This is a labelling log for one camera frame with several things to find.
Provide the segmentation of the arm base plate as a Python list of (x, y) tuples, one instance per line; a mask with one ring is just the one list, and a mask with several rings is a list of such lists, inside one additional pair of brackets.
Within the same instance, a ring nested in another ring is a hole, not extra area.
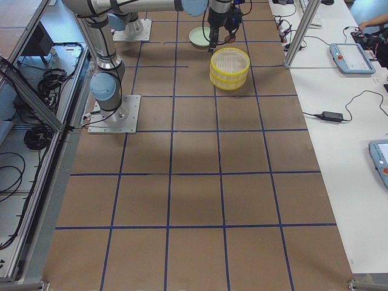
[(139, 108), (141, 103), (140, 95), (125, 95), (119, 109), (109, 118), (110, 113), (101, 111), (99, 104), (95, 101), (94, 111), (98, 114), (92, 116), (88, 126), (89, 134), (135, 134), (138, 124)]
[(151, 28), (151, 19), (137, 19), (128, 23), (124, 30), (115, 30), (113, 40), (115, 42), (147, 42), (150, 40)]

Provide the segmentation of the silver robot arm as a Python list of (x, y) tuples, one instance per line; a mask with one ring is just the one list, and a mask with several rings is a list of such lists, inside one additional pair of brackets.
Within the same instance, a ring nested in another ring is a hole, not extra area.
[(233, 1), (110, 1), (109, 12), (127, 14), (130, 12), (176, 11), (197, 17), (207, 15), (210, 32), (206, 36), (209, 52), (219, 45), (235, 40), (242, 22), (243, 13)]
[(80, 21), (87, 45), (95, 52), (97, 69), (90, 81), (90, 93), (96, 99), (102, 122), (120, 126), (130, 109), (123, 104), (122, 79), (125, 64), (117, 54), (110, 28), (110, 16), (126, 26), (139, 23), (139, 12), (189, 12), (190, 1), (64, 1)]

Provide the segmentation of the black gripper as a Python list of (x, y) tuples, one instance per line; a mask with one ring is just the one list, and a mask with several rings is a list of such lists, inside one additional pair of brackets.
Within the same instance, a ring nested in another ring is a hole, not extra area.
[(210, 26), (210, 34), (209, 34), (209, 53), (213, 53), (218, 45), (219, 38), (219, 28), (224, 27), (228, 31), (228, 35), (235, 34), (238, 31), (238, 27), (231, 27), (230, 21), (228, 21), (228, 17), (231, 14), (231, 7), (226, 10), (226, 12), (216, 12), (211, 7), (209, 8), (209, 14), (207, 17), (207, 21)]

